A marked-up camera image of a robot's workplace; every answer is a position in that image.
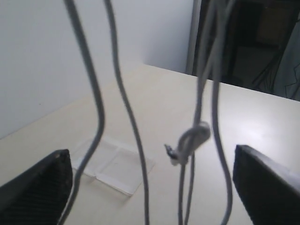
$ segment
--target hanging cord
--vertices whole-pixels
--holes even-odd
[[[70,194],[67,205],[66,205],[66,207],[60,217],[60,220],[58,222],[59,225],[63,225],[65,223],[68,215],[70,214],[70,211],[74,205],[74,202],[75,202],[77,194],[78,194],[78,190],[79,190],[79,186],[80,186],[80,178],[83,174],[83,171],[84,171],[86,165],[88,164],[90,158],[94,154],[94,152],[101,140],[101,137],[102,137],[102,134],[104,131],[104,127],[105,127],[105,112],[104,112],[104,106],[103,106],[103,101],[102,101],[102,97],[101,97],[101,91],[100,91],[100,88],[98,85],[96,72],[95,72],[93,62],[92,62],[92,59],[90,56],[90,51],[89,51],[87,41],[86,41],[86,38],[85,38],[85,35],[83,32],[83,28],[82,28],[82,25],[79,20],[78,12],[77,12],[77,9],[76,9],[76,6],[75,6],[73,0],[64,0],[64,2],[65,2],[65,6],[67,8],[68,15],[70,17],[70,21],[73,26],[73,31],[75,33],[77,43],[80,48],[80,52],[81,52],[81,55],[83,58],[85,68],[86,68],[88,76],[89,76],[90,85],[91,85],[91,88],[93,91],[94,100],[95,100],[95,104],[96,104],[96,108],[97,108],[98,128],[97,128],[97,132],[94,137],[94,140],[92,141],[92,144],[91,144],[89,150],[85,154],[85,156],[84,156],[82,162],[80,163],[78,170],[75,174],[72,192]]]
[[[210,30],[213,24],[213,19],[214,19],[214,11],[215,11],[215,4],[217,0],[211,0],[208,6],[208,11],[207,11],[207,16],[205,18],[205,23],[204,23],[204,27],[202,30],[202,38],[200,41],[200,52],[199,52],[199,64],[196,65],[196,75],[198,75],[198,82],[197,82],[197,103],[196,103],[196,109],[195,109],[195,114],[194,114],[194,123],[193,125],[197,125],[200,120],[201,120],[201,111],[202,111],[202,96],[203,96],[203,91],[204,91],[204,87],[206,84],[206,80],[208,79],[209,73],[211,72],[212,66],[214,64],[214,58],[215,56],[220,56],[219,54],[223,54],[223,49],[222,51],[218,51],[218,47],[217,45],[219,44],[219,46],[221,45],[222,48],[224,47],[224,40],[225,40],[225,28],[226,25],[228,23],[228,20],[230,18],[230,14],[232,11],[232,8],[236,2],[236,0],[230,0],[227,7],[225,7],[225,3],[224,4],[224,8],[220,7],[220,3],[217,2],[217,4],[219,5],[219,7],[217,7],[217,10],[221,10],[224,11],[223,14],[225,15],[223,18],[222,23],[218,23],[218,27],[223,27],[223,31],[219,30],[218,31],[221,33],[219,33],[219,41],[215,41],[209,58],[207,60],[206,66],[205,66],[205,59],[206,59],[206,46],[208,44],[208,40],[209,40],[209,34],[210,34]],[[221,60],[221,65],[220,65],[220,69],[222,66],[222,55],[220,56]],[[225,213],[225,217],[222,221],[222,225],[227,224],[229,216],[231,214],[231,210],[232,210],[232,185],[231,185],[231,177],[230,177],[230,173],[228,170],[228,166],[224,157],[224,153],[223,153],[223,148],[221,145],[221,141],[220,141],[220,137],[219,137],[219,133],[218,133],[218,87],[217,89],[214,89],[214,94],[213,96],[215,96],[215,100],[213,100],[215,107],[213,108],[213,118],[217,118],[214,119],[213,124],[215,124],[215,126],[213,125],[213,129],[214,129],[214,133],[217,133],[215,135],[215,140],[216,142],[218,142],[217,144],[217,148],[218,148],[218,153],[219,153],[219,158],[222,164],[222,168],[225,174],[225,180],[226,180],[226,186],[227,186],[227,207],[226,207],[226,213]],[[188,147],[191,146],[191,143],[193,141],[193,137],[190,137],[190,142]],[[184,174],[185,174],[185,165],[181,166],[181,170],[180,170],[180,188],[179,188],[179,211],[178,211],[178,217],[179,217],[179,225],[181,225],[183,223],[183,216],[182,216],[182,199],[183,199],[183,186],[184,186]],[[195,176],[195,154],[193,153],[191,156],[191,175],[190,175],[190,184],[189,184],[189,192],[188,192],[188,198],[187,198],[187,211],[186,211],[186,217],[185,217],[185,221],[184,224],[187,225],[188,224],[188,219],[189,219],[189,214],[190,214],[190,207],[191,207],[191,201],[192,201],[192,192],[193,192],[193,185],[194,185],[194,176]]]
[[[112,42],[112,57],[113,57],[113,67],[115,71],[115,77],[119,86],[120,93],[122,95],[122,99],[124,102],[124,105],[127,109],[127,113],[131,122],[131,126],[133,129],[133,132],[135,134],[136,144],[138,147],[139,155],[140,155],[140,161],[141,161],[141,167],[142,167],[142,178],[143,178],[143,185],[144,185],[144,214],[145,214],[145,225],[150,224],[149,220],[149,185],[148,185],[148,176],[147,176],[147,168],[146,168],[146,162],[145,162],[145,156],[143,152],[143,146],[142,141],[139,135],[139,131],[136,125],[135,117],[132,112],[132,109],[129,104],[129,100],[127,98],[125,88],[123,85],[121,72],[120,72],[120,64],[119,64],[119,56],[118,56],[118,40],[117,40],[117,28],[116,28],[116,22],[114,18],[114,12],[113,12],[113,6],[111,4],[110,0],[104,0],[106,12],[110,24],[111,29],[111,42]]]

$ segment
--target white table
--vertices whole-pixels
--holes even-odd
[[[177,224],[179,166],[171,165],[163,145],[175,146],[181,133],[192,124],[196,78],[141,66],[125,75],[124,80],[145,154],[156,162],[149,174],[151,224]],[[209,123],[211,84],[208,82],[205,89],[203,105],[203,119]],[[107,118],[105,135],[135,145],[116,83],[102,89]],[[248,144],[300,172],[299,112],[299,102],[222,84],[219,120],[230,170],[233,168],[235,145]],[[94,134],[96,121],[93,99],[88,96],[1,139],[0,185],[53,150],[68,148],[74,151],[78,143]],[[225,205],[225,180],[215,144],[210,139],[196,153],[190,224],[218,225]],[[66,224],[141,225],[143,216],[142,185],[129,198],[84,176]],[[252,224],[235,189],[229,224]]]

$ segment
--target tabletop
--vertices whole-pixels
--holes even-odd
[[[176,146],[192,125],[196,77],[143,65],[124,75],[124,84],[136,116],[145,154],[155,166],[149,173],[150,222],[177,223],[179,166],[172,166],[164,144]],[[211,87],[203,95],[203,120],[211,123]],[[105,134],[135,146],[135,139],[115,82],[102,87]],[[247,144],[275,161],[300,172],[298,150],[300,103],[257,91],[221,84],[220,133],[225,156],[233,169],[236,144]],[[74,151],[97,128],[91,96],[79,99],[0,140],[0,185],[57,149]],[[188,177],[185,186],[187,196]],[[233,190],[230,225],[251,225]],[[225,179],[213,138],[196,152],[195,187],[189,224],[218,225],[226,207]],[[81,188],[67,225],[143,224],[143,186],[128,197],[100,181],[82,177]]]

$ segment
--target table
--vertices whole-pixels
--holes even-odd
[[[181,133],[192,124],[196,78],[143,65],[125,75],[124,83],[145,154],[156,162],[149,173],[150,222],[155,225],[177,224],[180,168],[171,165],[163,145],[175,146]],[[203,96],[203,119],[209,123],[211,87],[212,82],[208,81]],[[116,83],[102,89],[107,118],[105,135],[135,145]],[[221,84],[220,133],[230,170],[233,169],[235,145],[248,144],[300,172],[299,112],[299,102]],[[96,109],[92,97],[87,96],[1,139],[0,185],[53,150],[68,148],[74,151],[78,143],[94,134],[96,126]],[[210,139],[196,153],[190,224],[218,225],[225,206],[225,180],[214,141]],[[127,197],[83,176],[77,201],[66,224],[141,225],[143,186],[132,197]],[[252,224],[235,189],[229,224]]]

